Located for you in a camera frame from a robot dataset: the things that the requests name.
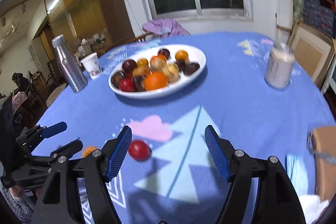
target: brown leather case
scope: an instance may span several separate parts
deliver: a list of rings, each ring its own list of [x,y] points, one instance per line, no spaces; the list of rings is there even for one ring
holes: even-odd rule
[[[336,157],[336,127],[314,129],[312,142],[316,152]],[[321,201],[331,201],[336,193],[336,165],[329,164],[318,156],[315,156],[315,164],[316,194],[320,196]]]

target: beige drink jar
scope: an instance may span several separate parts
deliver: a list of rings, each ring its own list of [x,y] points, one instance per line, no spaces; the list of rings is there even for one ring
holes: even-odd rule
[[[294,62],[294,53],[286,44],[275,44],[269,53],[266,82],[275,89],[286,88]]]

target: pink cloth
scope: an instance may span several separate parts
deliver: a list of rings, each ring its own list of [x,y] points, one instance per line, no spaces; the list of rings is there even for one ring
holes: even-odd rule
[[[18,92],[15,96],[12,97],[12,111],[15,113],[24,101],[28,99],[27,94],[23,91]]]
[[[142,25],[142,29],[147,32],[160,35],[162,38],[174,37],[177,35],[190,35],[182,26],[173,19],[158,19]]]

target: white bottle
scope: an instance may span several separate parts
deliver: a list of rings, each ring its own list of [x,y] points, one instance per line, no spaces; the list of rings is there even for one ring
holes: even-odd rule
[[[92,50],[91,50],[91,47],[90,47],[90,44],[89,44],[88,40],[83,39],[82,43],[81,43],[81,46],[83,47],[86,55],[89,55],[89,54],[92,53]]]
[[[294,53],[286,44],[275,44],[269,53],[266,82],[276,89],[287,87],[294,62]]]

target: teal line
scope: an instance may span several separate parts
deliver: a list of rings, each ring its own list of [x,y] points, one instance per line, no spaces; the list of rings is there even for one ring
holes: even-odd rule
[[[179,177],[180,173],[181,173],[181,170],[182,170],[182,167],[183,167],[183,164],[185,162],[185,158],[187,157],[188,155],[188,152],[189,152],[189,149],[190,149],[190,146],[191,146],[191,142],[194,138],[194,135],[195,135],[195,130],[196,130],[196,127],[197,127],[197,124],[198,124],[198,119],[200,117],[200,114],[201,114],[201,110],[202,110],[202,106],[199,106],[199,110],[198,110],[198,113],[197,113],[197,117],[196,117],[196,121],[195,121],[195,124],[194,124],[194,128],[193,128],[193,131],[191,132],[191,136],[190,136],[190,139],[189,139],[189,142],[188,142],[188,145],[187,145],[187,148],[185,149],[185,152],[184,152],[184,155],[182,157],[182,160],[181,160],[181,164],[180,166],[178,167],[177,169],[177,172],[176,172],[176,175],[173,179],[173,182],[172,184],[170,185],[169,187],[169,190],[167,192],[167,196],[170,196],[174,186],[175,186],[175,183],[177,181],[177,178]]]

